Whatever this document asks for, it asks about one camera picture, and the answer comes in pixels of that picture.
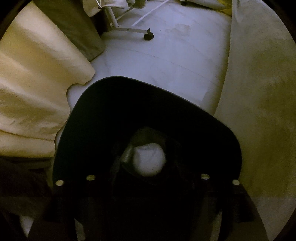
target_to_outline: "metal grommet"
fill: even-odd
[[[201,174],[200,178],[203,180],[208,180],[210,178],[210,176],[208,174]]]
[[[58,180],[58,181],[56,181],[56,185],[57,185],[57,186],[63,186],[64,183],[65,183],[65,182],[64,182],[63,180]]]
[[[239,182],[239,180],[234,179],[234,180],[232,180],[232,184],[235,186],[239,186],[240,182]]]
[[[86,179],[87,179],[88,181],[93,181],[93,180],[96,179],[96,176],[95,176],[95,175],[88,175],[88,176],[86,177]]]

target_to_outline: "white floor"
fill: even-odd
[[[150,0],[118,23],[131,26],[161,2]],[[136,25],[151,29],[155,36],[151,41],[139,33],[104,33],[106,50],[91,63],[96,74],[86,85],[69,88],[70,107],[92,83],[119,75],[166,89],[214,114],[227,69],[230,23],[223,13],[171,0]]]

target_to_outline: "white cable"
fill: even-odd
[[[99,8],[102,9],[102,6],[101,6],[101,2],[102,0],[100,0],[100,3],[98,2],[98,0],[96,0],[97,4],[99,5]]]
[[[143,17],[141,17],[138,21],[136,21],[132,26],[135,26],[138,22],[140,22],[143,18],[147,17],[150,13],[152,13],[154,10],[158,9],[160,6],[162,6],[163,4],[167,3],[170,0],[166,0],[163,3],[159,4],[156,8],[150,10],[148,13],[146,13]]]

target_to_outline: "gray fabric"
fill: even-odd
[[[34,0],[34,3],[89,61],[105,50],[104,42],[79,0]]]
[[[215,117],[239,141],[239,180],[269,240],[296,207],[295,66],[296,44],[276,13],[262,0],[233,1],[228,69]]]

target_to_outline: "stain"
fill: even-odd
[[[165,32],[168,34],[173,34],[175,36],[186,36],[190,33],[190,26],[186,24],[176,24],[174,28],[166,29]]]

